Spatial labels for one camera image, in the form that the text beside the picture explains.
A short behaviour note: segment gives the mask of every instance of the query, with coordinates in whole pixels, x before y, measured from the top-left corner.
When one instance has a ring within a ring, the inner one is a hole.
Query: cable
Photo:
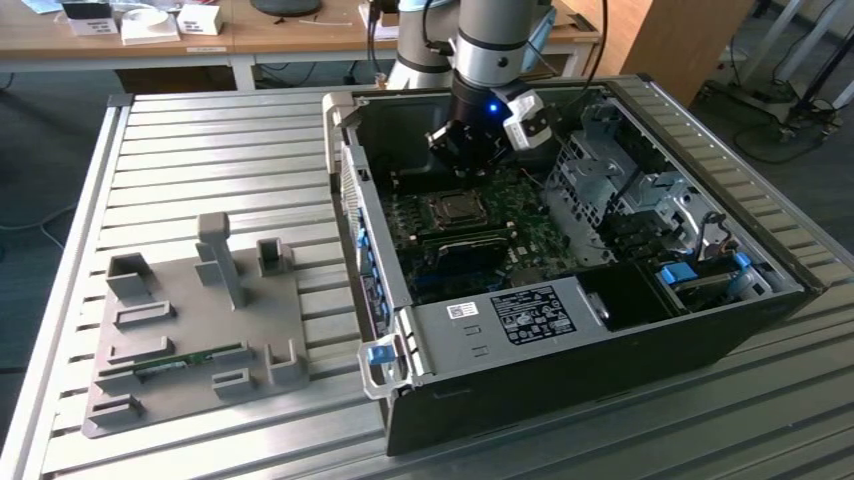
[[[18,375],[26,373],[26,367],[0,367],[0,375]]]
[[[427,10],[429,10],[429,6],[432,5],[432,0],[427,0],[424,3],[424,10],[421,10],[421,40],[424,41],[424,47],[431,48],[432,40],[429,40],[429,36],[427,35]]]
[[[830,8],[830,6],[834,3],[836,3],[836,0],[831,0],[827,3],[827,5],[824,5],[824,8],[818,13],[818,17],[815,17],[815,22],[816,23],[818,23],[819,19],[824,16],[824,13],[827,12],[827,9]],[[795,45],[798,45],[803,41],[803,39],[807,37],[808,34],[810,34],[810,30],[807,30],[806,33],[803,35],[800,35],[800,37],[798,37],[798,39],[794,42],[791,42],[791,45],[788,45],[788,48],[786,49],[786,54],[783,55],[783,58],[779,59],[779,62],[776,62],[776,65],[774,65],[774,69],[771,70],[771,81],[776,81],[776,69],[780,67],[780,65],[783,64],[783,62],[788,58],[788,55],[791,54],[791,50],[795,48]]]
[[[543,65],[545,65],[545,68],[548,70],[551,70],[551,73],[555,74],[555,76],[560,76],[560,72],[557,72],[557,69],[555,67],[551,66],[551,64],[545,61],[545,58],[543,57],[543,54],[539,53],[539,50],[536,49],[536,47],[533,46],[533,44],[531,43],[529,40],[527,40],[528,46],[531,47],[531,50],[533,50],[533,55],[536,55],[536,58],[539,58],[539,61],[543,63]]]
[[[317,62],[312,62],[311,64],[311,68],[308,69],[308,73],[305,74],[305,78],[303,78],[299,83],[296,83],[293,85],[293,87],[299,87],[303,85],[303,83],[305,83],[308,81],[308,79],[311,78],[311,74],[315,73],[315,68],[317,66]]]
[[[269,70],[268,70],[268,68],[269,68],[269,67],[267,67],[267,65],[261,65],[260,67],[261,67],[261,71],[263,71],[267,75],[269,75],[269,76],[272,77],[272,79],[273,79],[273,80],[276,80],[276,81],[281,82],[281,83],[285,85],[285,87],[287,87],[287,88],[296,88],[296,87],[301,86],[301,85],[308,81],[308,79],[311,78],[311,74],[312,74],[312,73],[313,73],[313,71],[315,71],[316,66],[317,66],[317,62],[312,62],[312,63],[311,63],[311,68],[308,69],[308,73],[305,74],[305,77],[304,77],[304,78],[303,78],[297,83],[289,83],[289,82],[288,82],[287,80],[284,80],[281,77],[279,77],[279,76],[277,76],[277,75],[275,75],[272,72],[269,72]]]
[[[735,73],[735,81],[738,86],[742,86],[742,77],[738,74],[738,68],[735,67],[735,35],[730,37],[730,65],[732,66],[732,72]]]
[[[368,26],[367,26],[367,57],[371,66],[373,67],[373,73],[381,74],[383,71],[379,67],[379,61],[376,60],[376,24],[379,23],[380,16],[379,2],[372,1],[368,4]]]
[[[37,222],[33,222],[33,223],[28,223],[28,224],[24,224],[24,225],[0,225],[0,231],[4,231],[4,232],[20,232],[21,230],[29,230],[30,228],[40,227],[45,223],[48,223],[48,222],[53,221],[56,218],[58,218],[58,216],[62,215],[65,212],[72,211],[74,208],[77,208],[77,204],[76,203],[72,204],[72,205],[68,205],[66,207],[62,207],[61,209],[58,209],[57,211],[50,213],[46,217],[44,217],[41,220],[38,220]]]
[[[291,65],[289,63],[285,63],[285,64],[284,64],[284,65],[281,65],[281,67],[279,67],[279,68],[271,67],[269,65],[261,65],[261,67],[268,68],[268,69],[271,69],[271,70],[275,70],[276,72],[280,72],[281,70],[284,70],[285,68],[288,68],[288,66],[289,66],[289,65]]]
[[[5,92],[12,86],[12,82],[14,82],[14,74],[9,73],[9,79],[5,82],[5,85],[0,87],[0,92]]]
[[[635,183],[635,180],[637,180],[640,173],[643,173],[643,169],[640,167],[635,168],[635,171],[631,172],[631,176],[628,177],[628,180],[625,180],[625,183],[623,184],[623,186],[616,191],[616,195],[611,197],[611,199],[608,200],[608,203],[604,205],[605,215],[613,211],[613,206],[616,205],[616,202],[619,202],[619,199],[623,198],[623,195],[625,195],[625,192],[631,188],[631,185]]]
[[[72,211],[77,208],[77,204],[68,205],[66,207],[58,209],[56,212],[50,213],[46,217],[44,217],[38,222],[28,223],[24,225],[0,225],[0,231],[2,232],[21,232],[24,230],[30,230],[37,228],[38,231],[44,234],[45,237],[56,244],[60,250],[65,249],[62,242],[48,232],[46,225],[53,220],[56,220],[64,213]],[[5,250],[0,249],[0,261],[2,261],[2,257],[5,256]]]
[[[816,142],[815,145],[811,145],[810,147],[804,148],[802,151],[799,151],[798,153],[794,153],[791,155],[788,155],[787,157],[779,158],[779,159],[770,159],[770,158],[764,158],[760,157],[752,153],[750,153],[750,151],[744,148],[744,146],[742,145],[739,138],[742,137],[742,135],[744,135],[747,132],[751,132],[754,130],[758,130],[759,128],[763,127],[768,127],[771,125],[774,125],[774,120],[772,119],[770,122],[767,123],[760,123],[758,125],[752,125],[742,130],[739,130],[738,132],[735,132],[735,134],[732,135],[732,143],[735,144],[735,147],[738,147],[738,149],[742,151],[742,153],[750,157],[752,160],[755,160],[759,163],[764,163],[767,165],[782,165],[784,163],[791,162],[792,160],[796,160],[799,157],[802,157],[803,155],[806,155],[807,153],[810,153],[812,150],[815,150],[818,147],[820,147],[820,142]]]
[[[38,230],[41,231],[41,233],[44,234],[45,237],[48,237],[50,239],[50,241],[56,244],[56,246],[58,247],[60,250],[65,250],[65,245],[62,245],[62,242],[60,242],[56,237],[53,235],[50,235],[50,232],[48,232],[48,229],[44,225],[38,225]]]
[[[592,77],[596,75],[596,71],[599,70],[599,63],[601,63],[601,55],[604,53],[604,47],[608,41],[608,0],[601,0],[601,48],[599,48],[599,52],[596,53],[596,60],[592,64],[592,69],[589,70],[589,76],[587,77],[587,81],[584,82],[584,86],[581,87],[581,92],[579,93],[575,100],[572,100],[567,107],[573,105],[581,98],[584,98],[584,94],[589,89],[589,84],[592,83]]]
[[[539,188],[545,188],[541,182],[533,178],[533,176],[528,173],[528,171],[524,168],[520,168],[519,171],[524,174],[525,177],[528,177],[528,179],[536,184],[536,186],[539,186]]]

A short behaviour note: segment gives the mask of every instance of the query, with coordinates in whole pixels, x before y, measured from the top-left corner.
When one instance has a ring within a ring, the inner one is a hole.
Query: white label
[[[471,317],[477,314],[477,306],[473,302],[448,306],[448,317],[452,319]]]
[[[186,53],[224,52],[225,47],[186,47]]]

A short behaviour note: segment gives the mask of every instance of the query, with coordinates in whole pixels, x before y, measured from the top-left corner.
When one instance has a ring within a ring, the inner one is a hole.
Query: metal table
[[[357,330],[324,171],[320,98],[331,89],[113,98],[0,478],[850,475],[851,256],[674,100],[633,78],[619,82],[831,286],[795,318],[704,370],[388,458],[379,407],[356,372]],[[220,210],[232,215],[232,248],[269,236],[295,246],[311,385],[89,440],[78,429],[108,257],[128,249],[152,262],[193,255],[192,218]]]

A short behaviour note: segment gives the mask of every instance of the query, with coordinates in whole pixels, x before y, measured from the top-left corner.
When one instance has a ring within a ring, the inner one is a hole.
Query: gray carpet
[[[736,48],[750,51],[774,16],[771,13],[764,19],[746,21],[736,35]],[[767,81],[774,63],[803,31],[802,27],[790,26],[767,57],[767,65],[752,77],[755,83]],[[832,48],[830,41],[819,45],[795,81],[808,80]],[[305,79],[305,87],[337,85],[348,66],[348,62],[319,64],[307,78],[311,65],[295,64],[268,75],[288,84]],[[355,76],[364,82],[371,79],[365,62],[359,63]],[[823,96],[832,99],[852,77],[854,59],[848,57]],[[9,90],[0,93],[0,224],[33,222],[74,202],[106,97],[113,93],[121,93],[121,85],[112,72],[18,74]],[[727,142],[738,130],[767,121],[720,95],[698,103],[692,111]],[[846,111],[846,120],[850,116],[851,111]],[[784,146],[759,133],[744,139],[754,154],[779,158],[811,145],[808,132]],[[854,137],[846,138],[844,133],[831,136],[820,148],[786,165],[751,163],[836,240],[854,249],[854,173],[847,165]],[[60,240],[69,222],[66,215],[49,225]],[[9,368],[25,366],[29,358],[60,251],[37,230],[0,232],[0,247],[0,368]],[[5,437],[20,379],[21,375],[2,375],[0,379],[0,438]]]

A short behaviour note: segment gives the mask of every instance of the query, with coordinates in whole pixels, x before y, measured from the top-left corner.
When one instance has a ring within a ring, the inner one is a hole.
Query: green circuit board
[[[539,190],[504,168],[467,190],[383,198],[416,304],[537,283],[577,268]]]

